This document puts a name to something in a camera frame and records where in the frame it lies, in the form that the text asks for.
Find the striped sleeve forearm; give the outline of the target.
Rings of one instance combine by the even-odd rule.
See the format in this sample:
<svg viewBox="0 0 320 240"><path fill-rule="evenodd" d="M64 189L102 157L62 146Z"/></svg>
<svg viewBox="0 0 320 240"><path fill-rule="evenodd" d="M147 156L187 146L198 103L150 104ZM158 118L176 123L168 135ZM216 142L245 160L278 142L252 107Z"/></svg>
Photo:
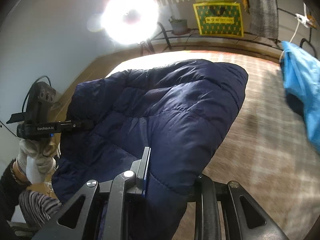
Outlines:
<svg viewBox="0 0 320 240"><path fill-rule="evenodd" d="M11 221L19 206L26 223L41 228L62 207L62 203L37 191L30 191L28 180L20 180L14 171L17 160L12 159L1 176L1 222Z"/></svg>

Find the left hand in white glove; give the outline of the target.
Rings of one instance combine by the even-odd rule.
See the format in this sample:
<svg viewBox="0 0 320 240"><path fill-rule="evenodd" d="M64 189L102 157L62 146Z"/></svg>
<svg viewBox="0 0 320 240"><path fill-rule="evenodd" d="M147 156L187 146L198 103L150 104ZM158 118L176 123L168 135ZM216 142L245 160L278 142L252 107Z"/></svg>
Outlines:
<svg viewBox="0 0 320 240"><path fill-rule="evenodd" d="M58 154L57 146L51 139L21 139L17 156L17 168L29 183L43 183L56 167L54 157Z"/></svg>

